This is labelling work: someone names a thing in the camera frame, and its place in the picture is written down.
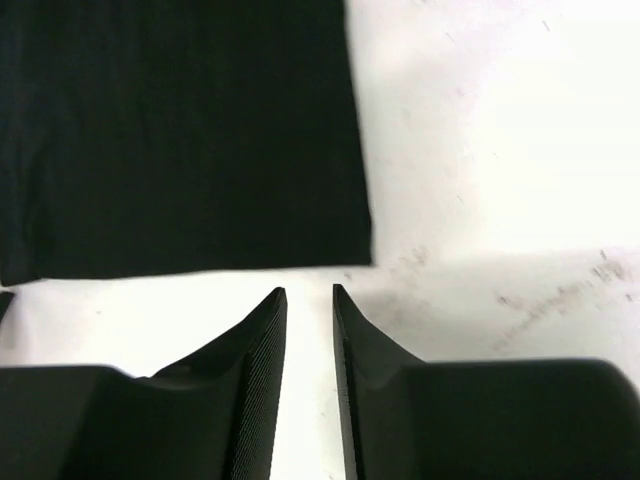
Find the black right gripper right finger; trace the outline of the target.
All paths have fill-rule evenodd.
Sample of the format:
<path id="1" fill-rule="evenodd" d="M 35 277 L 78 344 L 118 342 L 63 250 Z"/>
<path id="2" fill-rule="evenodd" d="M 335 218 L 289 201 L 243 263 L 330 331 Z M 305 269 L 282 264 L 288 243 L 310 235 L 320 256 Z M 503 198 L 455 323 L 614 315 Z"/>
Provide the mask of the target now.
<path id="1" fill-rule="evenodd" d="M 635 479 L 639 395 L 600 359 L 423 361 L 332 292 L 350 479 Z"/>

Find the black tank top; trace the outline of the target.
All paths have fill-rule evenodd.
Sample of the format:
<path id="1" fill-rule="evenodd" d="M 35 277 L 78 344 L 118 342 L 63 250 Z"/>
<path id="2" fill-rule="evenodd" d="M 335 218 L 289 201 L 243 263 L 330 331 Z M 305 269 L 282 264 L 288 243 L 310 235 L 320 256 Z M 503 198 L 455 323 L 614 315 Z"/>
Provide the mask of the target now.
<path id="1" fill-rule="evenodd" d="M 1 280 L 360 266 L 341 1 L 5 1 Z"/>

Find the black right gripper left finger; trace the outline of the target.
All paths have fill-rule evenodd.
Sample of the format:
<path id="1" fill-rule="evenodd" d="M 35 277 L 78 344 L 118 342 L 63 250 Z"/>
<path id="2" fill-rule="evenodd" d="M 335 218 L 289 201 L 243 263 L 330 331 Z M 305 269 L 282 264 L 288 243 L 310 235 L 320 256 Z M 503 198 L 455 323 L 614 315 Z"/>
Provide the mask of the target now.
<path id="1" fill-rule="evenodd" d="M 266 479 L 286 345 L 274 289 L 150 377 L 100 365 L 1 371 L 5 479 Z"/>

